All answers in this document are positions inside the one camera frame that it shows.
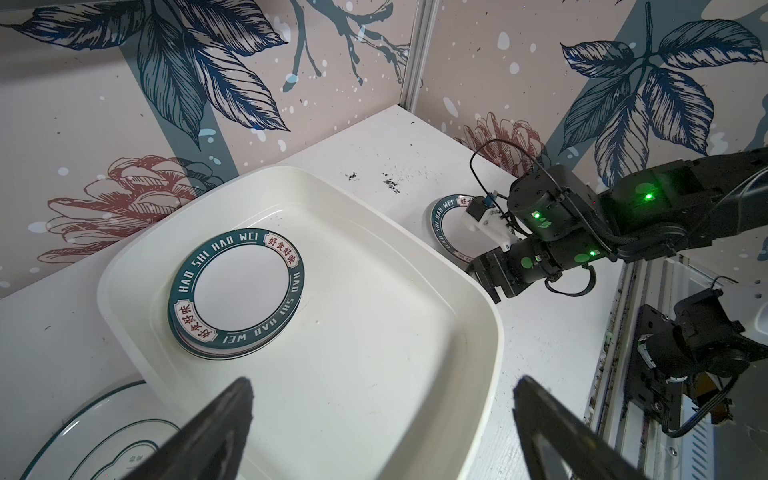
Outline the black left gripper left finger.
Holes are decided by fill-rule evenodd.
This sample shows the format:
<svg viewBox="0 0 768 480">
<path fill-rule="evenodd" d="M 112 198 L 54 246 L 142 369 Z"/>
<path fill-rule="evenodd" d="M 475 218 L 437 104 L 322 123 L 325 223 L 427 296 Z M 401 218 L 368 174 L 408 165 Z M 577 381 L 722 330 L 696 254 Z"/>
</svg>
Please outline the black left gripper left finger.
<svg viewBox="0 0 768 480">
<path fill-rule="evenodd" d="M 127 475 L 129 480 L 234 480 L 252 422 L 253 390 L 239 377 Z"/>
</svg>

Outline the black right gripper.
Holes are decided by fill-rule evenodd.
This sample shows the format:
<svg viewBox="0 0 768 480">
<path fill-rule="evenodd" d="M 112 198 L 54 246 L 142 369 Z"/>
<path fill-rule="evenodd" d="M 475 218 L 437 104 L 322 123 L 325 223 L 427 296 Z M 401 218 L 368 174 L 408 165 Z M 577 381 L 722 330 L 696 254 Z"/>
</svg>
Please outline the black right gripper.
<svg viewBox="0 0 768 480">
<path fill-rule="evenodd" d="M 571 298 L 594 289 L 592 263 L 612 257 L 612 247 L 598 232 L 603 215 L 594 190 L 561 165 L 530 171 L 510 186 L 507 212 L 530 230 L 529 236 L 483 253 L 466 267 L 493 302 L 516 297 L 538 281 L 549 292 Z M 578 292 L 556 289 L 554 283 L 574 268 L 589 272 L 587 285 Z"/>
</svg>

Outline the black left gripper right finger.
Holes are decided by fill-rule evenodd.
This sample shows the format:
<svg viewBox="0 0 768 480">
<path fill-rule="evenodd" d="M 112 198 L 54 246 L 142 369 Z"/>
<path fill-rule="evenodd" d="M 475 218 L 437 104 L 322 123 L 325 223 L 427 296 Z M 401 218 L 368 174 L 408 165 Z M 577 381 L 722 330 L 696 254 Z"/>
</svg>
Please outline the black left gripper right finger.
<svg viewBox="0 0 768 480">
<path fill-rule="evenodd" d="M 644 477 L 534 378 L 521 377 L 513 396 L 514 419 L 530 478 Z"/>
</svg>

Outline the green rim plate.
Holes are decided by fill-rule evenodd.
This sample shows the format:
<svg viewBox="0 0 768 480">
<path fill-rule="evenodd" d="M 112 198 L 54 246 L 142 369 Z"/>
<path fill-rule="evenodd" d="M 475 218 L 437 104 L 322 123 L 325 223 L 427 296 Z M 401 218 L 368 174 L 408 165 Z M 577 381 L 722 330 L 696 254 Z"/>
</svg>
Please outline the green rim plate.
<svg viewBox="0 0 768 480">
<path fill-rule="evenodd" d="M 239 358 L 289 324 L 304 284 L 302 256 L 286 237 L 261 228 L 224 232 L 181 263 L 170 287 L 168 324 L 197 357 Z"/>
<path fill-rule="evenodd" d="M 486 234 L 464 224 L 464 214 L 472 199 L 468 194 L 447 195 L 433 201 L 425 211 L 433 247 L 462 269 L 475 257 L 496 247 Z"/>
</svg>

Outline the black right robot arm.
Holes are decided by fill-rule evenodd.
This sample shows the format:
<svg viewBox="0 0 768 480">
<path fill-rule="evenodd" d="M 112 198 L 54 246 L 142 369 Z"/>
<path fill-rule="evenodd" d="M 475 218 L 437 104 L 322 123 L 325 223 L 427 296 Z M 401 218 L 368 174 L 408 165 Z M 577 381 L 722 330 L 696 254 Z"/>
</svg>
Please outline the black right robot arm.
<svg viewBox="0 0 768 480">
<path fill-rule="evenodd" d="M 709 247 L 767 224 L 767 150 L 678 160 L 630 174 L 596 193 L 561 165 L 537 165 L 515 180 L 507 212 L 527 238 L 472 259 L 467 273 L 494 302 L 597 260 L 633 263 Z"/>
</svg>

